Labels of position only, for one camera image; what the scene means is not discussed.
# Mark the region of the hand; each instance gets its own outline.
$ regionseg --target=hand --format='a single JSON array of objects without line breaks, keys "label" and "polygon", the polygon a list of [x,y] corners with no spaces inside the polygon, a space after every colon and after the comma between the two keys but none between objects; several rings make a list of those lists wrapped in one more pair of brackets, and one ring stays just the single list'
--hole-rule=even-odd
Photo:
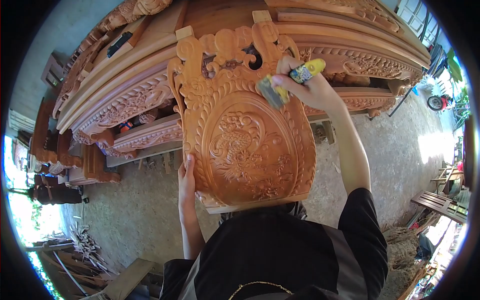
[{"label": "hand", "polygon": [[272,77],[272,87],[277,85],[293,93],[301,102],[311,108],[321,109],[325,112],[342,109],[345,107],[343,100],[328,84],[322,74],[317,74],[304,85],[298,84],[288,77],[288,73],[303,64],[303,61],[291,56],[283,56],[276,66],[276,73]]},{"label": "hand", "polygon": [[179,210],[195,211],[195,177],[193,176],[193,166],[195,158],[193,154],[187,155],[187,161],[183,162],[179,168]]}]

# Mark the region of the motorcycle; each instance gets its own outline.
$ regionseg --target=motorcycle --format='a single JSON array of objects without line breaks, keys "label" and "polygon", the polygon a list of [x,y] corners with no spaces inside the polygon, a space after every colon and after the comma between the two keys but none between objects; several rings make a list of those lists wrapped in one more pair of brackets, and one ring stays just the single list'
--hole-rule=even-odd
[{"label": "motorcycle", "polygon": [[427,100],[428,107],[433,111],[443,111],[445,109],[452,109],[455,106],[453,99],[447,95],[431,96]]}]

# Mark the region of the sanding block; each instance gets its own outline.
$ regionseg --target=sanding block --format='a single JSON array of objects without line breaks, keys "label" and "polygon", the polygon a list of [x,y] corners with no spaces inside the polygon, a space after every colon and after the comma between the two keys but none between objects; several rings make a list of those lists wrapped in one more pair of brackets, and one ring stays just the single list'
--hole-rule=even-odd
[{"label": "sanding block", "polygon": [[[301,64],[290,71],[288,76],[298,84],[303,84],[325,69],[323,59],[314,59]],[[268,101],[271,107],[280,110],[290,102],[288,91],[281,86],[272,87],[272,75],[268,74],[257,82],[257,88]]]}]

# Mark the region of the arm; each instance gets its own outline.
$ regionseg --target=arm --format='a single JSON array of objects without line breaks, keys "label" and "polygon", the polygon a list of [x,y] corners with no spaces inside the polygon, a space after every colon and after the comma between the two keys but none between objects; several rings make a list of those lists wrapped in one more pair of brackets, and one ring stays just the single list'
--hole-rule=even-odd
[{"label": "arm", "polygon": [[204,236],[195,212],[193,165],[195,165],[195,159],[192,154],[188,154],[186,167],[185,164],[182,164],[179,169],[179,214],[185,259],[196,259],[205,246]]},{"label": "arm", "polygon": [[311,78],[305,85],[298,84],[285,75],[302,63],[290,56],[282,57],[276,70],[279,75],[273,76],[273,85],[282,86],[306,105],[328,114],[335,126],[340,170],[347,194],[357,188],[371,191],[367,155],[343,100],[321,74]]}]

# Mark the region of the gold necklace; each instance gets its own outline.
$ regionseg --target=gold necklace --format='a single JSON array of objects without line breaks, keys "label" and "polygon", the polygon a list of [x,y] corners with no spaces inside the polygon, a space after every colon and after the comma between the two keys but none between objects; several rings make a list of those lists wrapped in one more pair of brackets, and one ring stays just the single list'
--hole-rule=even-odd
[{"label": "gold necklace", "polygon": [[287,292],[288,294],[290,295],[293,295],[293,293],[291,291],[289,291],[288,289],[284,288],[283,286],[279,285],[279,284],[275,284],[275,283],[271,283],[271,282],[266,282],[266,281],[253,281],[253,282],[250,282],[250,283],[247,283],[247,284],[239,284],[239,288],[230,296],[230,298],[228,300],[232,300],[233,296],[235,296],[235,294],[237,294],[242,288],[246,287],[246,286],[249,286],[249,285],[252,285],[252,284],[256,284],[256,283],[262,283],[262,284],[269,284],[271,286],[275,286],[277,288],[281,288],[282,290],[284,290],[285,292]]}]

